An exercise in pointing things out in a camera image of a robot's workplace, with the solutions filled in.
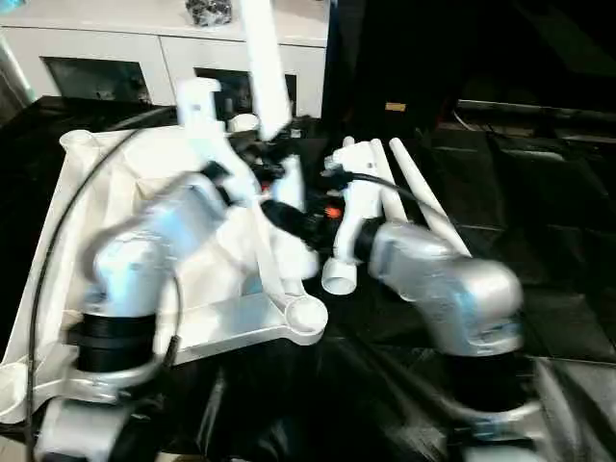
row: white plastic part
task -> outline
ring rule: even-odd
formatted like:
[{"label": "white plastic part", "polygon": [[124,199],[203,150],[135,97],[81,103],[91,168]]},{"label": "white plastic part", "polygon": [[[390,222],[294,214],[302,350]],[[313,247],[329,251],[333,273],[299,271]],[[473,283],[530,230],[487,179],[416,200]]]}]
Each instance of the white plastic part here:
[{"label": "white plastic part", "polygon": [[137,181],[141,198],[145,199],[180,173],[200,170],[204,164],[192,148],[185,129],[178,125],[144,130],[122,152],[124,164]]},{"label": "white plastic part", "polygon": [[322,287],[333,295],[352,294],[357,288],[357,267],[336,258],[330,258],[323,265]]},{"label": "white plastic part", "polygon": [[210,162],[224,167],[229,172],[224,188],[234,201],[251,207],[261,187],[250,167],[231,147],[224,133],[224,124],[216,120],[216,114],[212,112],[213,92],[219,88],[218,81],[198,77],[180,83],[178,114],[201,167]]},{"label": "white plastic part", "polygon": [[[95,156],[101,155],[126,135],[127,132],[91,134],[80,131],[62,138],[66,149],[64,166],[13,324],[12,336],[0,365],[0,423],[16,424],[24,419],[26,333],[32,306],[34,274],[38,274],[50,230],[74,188],[90,170]],[[152,156],[161,154],[157,145],[172,155],[173,150],[167,151],[163,143],[153,142],[167,135],[166,129],[149,129],[122,150],[130,149],[131,145],[139,146],[139,142],[142,142],[152,147]],[[39,313],[37,358],[41,363],[36,374],[35,409],[62,392],[66,365],[74,359],[75,347],[63,344],[60,339],[63,318],[74,320],[73,310],[78,306],[70,304],[70,295],[76,293],[79,299],[83,296],[83,291],[80,291],[83,287],[80,288],[78,284],[79,271],[75,265],[79,258],[78,250],[103,223],[118,222],[126,212],[122,207],[113,205],[113,201],[120,200],[128,191],[111,192],[110,188],[130,188],[132,185],[134,192],[137,190],[136,182],[127,182],[124,181],[126,178],[121,177],[118,180],[114,175],[123,159],[120,153],[116,161],[101,172],[92,188],[85,191],[82,200],[73,210],[57,248],[56,259],[50,267],[44,292],[48,296],[43,296]],[[263,217],[256,200],[254,205],[260,212],[259,216],[250,209],[231,209],[229,220],[221,226],[216,237],[197,252],[203,253],[194,255],[194,260],[177,267],[185,296],[185,312],[180,327],[181,342],[176,364],[279,338],[289,339],[298,345],[311,345],[322,336],[328,318],[325,306],[320,300],[305,293],[301,281],[279,279],[271,256],[269,223]],[[257,228],[259,232],[254,233],[253,230]],[[257,263],[265,291],[239,296],[243,281],[257,269]],[[272,285],[278,286],[274,293],[269,292]],[[166,290],[154,346],[158,355],[164,355],[167,350],[168,339],[174,330],[176,308],[172,289]]]},{"label": "white plastic part", "polygon": [[[304,182],[301,175],[299,156],[291,155],[282,161],[285,176],[274,182],[271,196],[304,211]],[[279,228],[272,227],[272,250],[280,277],[285,280],[303,280],[313,277],[319,271],[319,257],[298,237]]]},{"label": "white plastic part", "polygon": [[[378,176],[370,144],[351,141],[351,137],[345,138],[346,146],[334,151],[327,165]],[[325,263],[321,277],[322,287],[333,295],[348,295],[357,287],[355,239],[364,219],[378,216],[380,188],[375,183],[353,181],[345,189],[345,216],[334,240],[334,257]]]},{"label": "white plastic part", "polygon": [[[374,154],[374,161],[376,162],[376,171],[378,176],[382,179],[389,181],[390,183],[396,183],[394,181],[394,175],[389,167],[387,161],[387,155],[383,149],[381,140],[370,141],[372,153]],[[381,189],[381,201],[383,202],[383,210],[385,211],[385,218],[389,221],[398,219],[400,221],[407,221],[406,212],[404,212],[404,206],[400,200],[400,196],[397,192],[388,188]]]},{"label": "white plastic part", "polygon": [[229,120],[229,132],[247,132],[259,128],[259,118],[255,114],[238,114]]},{"label": "white plastic part", "polygon": [[355,144],[354,137],[345,137],[343,139],[343,147],[351,146],[352,144]]},{"label": "white plastic part", "polygon": [[404,147],[404,144],[402,144],[402,141],[398,138],[394,138],[390,141],[389,145],[396,156],[400,170],[402,170],[402,174],[409,188],[421,202],[424,202],[430,207],[428,208],[419,204],[430,230],[448,241],[462,255],[470,257],[471,252],[464,244],[464,241],[462,241],[462,238],[460,238],[460,235],[455,230],[453,224],[451,224],[451,221],[447,218],[447,214],[443,210],[443,207],[425,181],[424,176]]},{"label": "white plastic part", "polygon": [[261,140],[269,141],[291,121],[270,0],[240,0],[248,48],[250,86],[260,120]]}]

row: black table surface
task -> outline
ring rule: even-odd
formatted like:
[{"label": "black table surface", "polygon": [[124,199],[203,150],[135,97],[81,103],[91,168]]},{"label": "black table surface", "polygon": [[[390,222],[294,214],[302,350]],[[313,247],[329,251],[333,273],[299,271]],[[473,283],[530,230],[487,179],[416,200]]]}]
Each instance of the black table surface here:
[{"label": "black table surface", "polygon": [[[3,347],[64,159],[58,138],[78,128],[104,131],[148,109],[45,97],[0,130],[9,179],[0,199],[10,262]],[[175,123],[174,114],[156,122]],[[307,141],[306,155],[318,159],[329,143]],[[562,460],[616,460],[611,150],[553,141],[528,147],[455,131],[408,145],[472,253],[504,261],[523,282],[524,353]],[[358,290],[344,297],[325,293],[318,278],[306,281],[330,314],[314,346],[280,340],[174,368],[177,412],[164,447],[212,460],[442,459],[448,418],[414,386],[427,379],[447,393],[441,358],[412,306],[364,269],[358,279]]]}]

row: white cabinet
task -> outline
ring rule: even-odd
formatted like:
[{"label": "white cabinet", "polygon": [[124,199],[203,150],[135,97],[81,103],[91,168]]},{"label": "white cabinet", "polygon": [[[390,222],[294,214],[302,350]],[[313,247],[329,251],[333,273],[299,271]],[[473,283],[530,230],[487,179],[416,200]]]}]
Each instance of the white cabinet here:
[{"label": "white cabinet", "polygon": [[[0,34],[35,98],[173,105],[177,82],[201,75],[218,78],[227,93],[247,101],[245,35],[238,2],[232,3],[229,24],[199,28],[184,0],[28,0],[0,15]],[[329,3],[272,3],[295,114],[320,116]],[[217,99],[228,102],[222,93]],[[245,112],[249,106],[226,109]]]},{"label": "white cabinet", "polygon": [[[213,77],[221,81],[223,91],[233,88],[236,99],[243,97],[248,82],[244,42],[172,37],[162,37],[161,42],[174,87],[194,76]],[[321,116],[325,49],[280,45],[280,56],[290,96],[295,102],[295,114]],[[237,110],[237,105],[242,103],[235,101],[235,104]]]},{"label": "white cabinet", "polygon": [[[106,82],[112,82],[120,73],[127,80],[126,87],[139,84],[146,87],[143,100],[174,104],[163,51],[156,36],[14,27],[4,27],[2,34],[36,98],[66,95],[80,87],[95,86],[96,79],[105,75]],[[73,61],[72,69],[63,59]],[[117,79],[116,87],[122,84],[120,80]],[[101,99],[108,99],[108,95],[101,94],[109,91],[107,87],[101,86],[98,91]]]}]

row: cabinet door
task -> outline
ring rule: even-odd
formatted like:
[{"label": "cabinet door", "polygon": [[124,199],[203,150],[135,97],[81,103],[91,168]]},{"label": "cabinet door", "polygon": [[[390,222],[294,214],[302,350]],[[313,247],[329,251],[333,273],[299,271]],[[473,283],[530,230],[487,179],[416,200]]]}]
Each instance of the cabinet door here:
[{"label": "cabinet door", "polygon": [[[194,76],[220,80],[220,111],[251,112],[248,53],[241,41],[162,37],[163,51],[174,87]],[[325,49],[280,45],[282,67],[296,116],[321,116]]]},{"label": "cabinet door", "polygon": [[2,33],[36,98],[175,104],[158,37],[11,27]]}]

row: white rod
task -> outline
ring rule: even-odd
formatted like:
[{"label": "white rod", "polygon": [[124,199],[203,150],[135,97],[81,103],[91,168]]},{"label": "white rod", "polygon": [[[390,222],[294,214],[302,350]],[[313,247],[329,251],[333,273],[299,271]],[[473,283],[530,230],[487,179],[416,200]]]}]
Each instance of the white rod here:
[{"label": "white rod", "polygon": [[250,85],[261,140],[269,141],[291,121],[291,104],[280,61],[270,0],[240,0],[250,63]]},{"label": "white rod", "polygon": [[[389,167],[387,155],[385,154],[381,140],[375,139],[370,141],[370,146],[372,148],[372,153],[374,154],[374,161],[376,163],[378,176],[386,181],[389,181],[390,183],[396,183],[394,181],[392,170]],[[389,188],[381,188],[381,201],[383,202],[383,210],[385,211],[385,217],[387,220],[391,221],[393,219],[399,219],[401,221],[408,221],[406,212],[404,212],[404,206],[402,205],[402,201],[400,200],[400,196],[397,192],[390,190]]]},{"label": "white rod", "polygon": [[419,204],[423,217],[432,232],[449,241],[449,243],[453,245],[453,247],[461,254],[470,257],[471,252],[464,244],[464,241],[462,241],[462,238],[460,238],[460,235],[451,224],[451,221],[446,218],[447,214],[445,213],[445,210],[443,210],[443,207],[434,195],[434,192],[432,192],[432,189],[425,181],[424,176],[417,168],[415,162],[413,162],[413,158],[404,147],[404,144],[402,144],[402,141],[398,138],[394,138],[389,142],[389,145],[392,148],[392,151],[394,151],[394,155],[396,156],[400,170],[402,170],[402,174],[404,175],[404,178],[406,179],[406,182],[408,183],[408,186],[413,194],[420,201],[427,204],[431,209],[434,209],[431,210],[430,208]]}]

